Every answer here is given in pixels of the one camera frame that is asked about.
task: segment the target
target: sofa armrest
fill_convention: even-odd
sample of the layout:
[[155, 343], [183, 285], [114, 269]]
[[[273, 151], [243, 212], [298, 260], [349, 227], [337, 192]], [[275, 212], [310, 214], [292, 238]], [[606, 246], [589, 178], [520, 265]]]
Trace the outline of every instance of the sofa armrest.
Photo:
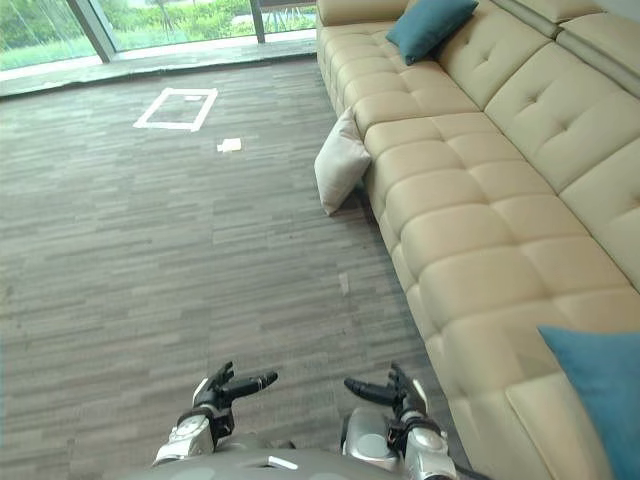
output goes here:
[[324, 26], [397, 20], [408, 0], [318, 0], [318, 16]]

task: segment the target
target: teal throw pillow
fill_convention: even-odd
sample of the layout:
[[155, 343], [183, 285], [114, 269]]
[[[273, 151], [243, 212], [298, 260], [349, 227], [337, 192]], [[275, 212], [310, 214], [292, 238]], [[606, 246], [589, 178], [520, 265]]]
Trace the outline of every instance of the teal throw pillow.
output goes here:
[[475, 0], [420, 0], [387, 33], [411, 65], [462, 25], [478, 5]]
[[640, 479], [640, 332], [538, 330], [578, 392], [615, 478]]

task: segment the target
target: floor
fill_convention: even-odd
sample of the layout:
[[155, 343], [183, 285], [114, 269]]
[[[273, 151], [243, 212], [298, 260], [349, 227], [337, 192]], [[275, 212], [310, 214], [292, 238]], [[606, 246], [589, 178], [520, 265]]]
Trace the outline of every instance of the floor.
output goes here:
[[[219, 90], [199, 131], [132, 128], [165, 87]], [[397, 360], [466, 463], [366, 198], [320, 207], [313, 160], [335, 116], [315, 61], [29, 96], [0, 115], [3, 480], [149, 465], [226, 360], [280, 373], [236, 402], [237, 432], [329, 449], [363, 404], [343, 378], [384, 381]], [[217, 151], [233, 137], [242, 150]]]
[[[41, 91], [59, 91], [149, 76], [211, 71], [228, 65], [249, 64], [315, 55], [315, 30], [267, 35], [267, 43], [255, 37], [195, 42], [132, 50], [118, 54], [107, 64], [98, 57], [56, 62], [27, 69], [0, 72], [0, 97], [16, 97]], [[27, 76], [18, 76], [22, 72]]]

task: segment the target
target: beige leather sofa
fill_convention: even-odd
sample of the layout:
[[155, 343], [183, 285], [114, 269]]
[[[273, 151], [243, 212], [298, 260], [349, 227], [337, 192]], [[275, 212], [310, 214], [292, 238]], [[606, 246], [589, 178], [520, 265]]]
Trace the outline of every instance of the beige leather sofa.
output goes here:
[[612, 479], [536, 326], [640, 330], [640, 26], [586, 0], [480, 0], [407, 67], [385, 39], [406, 7], [318, 0], [318, 63], [373, 156], [469, 459], [496, 480]]

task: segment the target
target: glass window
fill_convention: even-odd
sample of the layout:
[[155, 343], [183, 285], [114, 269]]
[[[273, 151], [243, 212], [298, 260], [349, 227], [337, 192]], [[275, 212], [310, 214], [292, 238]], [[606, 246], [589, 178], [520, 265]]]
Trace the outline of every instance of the glass window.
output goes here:
[[0, 70], [95, 54], [65, 0], [0, 0]]
[[315, 28], [316, 7], [310, 5], [311, 3], [315, 2], [262, 0], [262, 22], [264, 23], [265, 33], [292, 32]]
[[156, 47], [254, 35], [249, 0], [94, 0], [116, 48]]

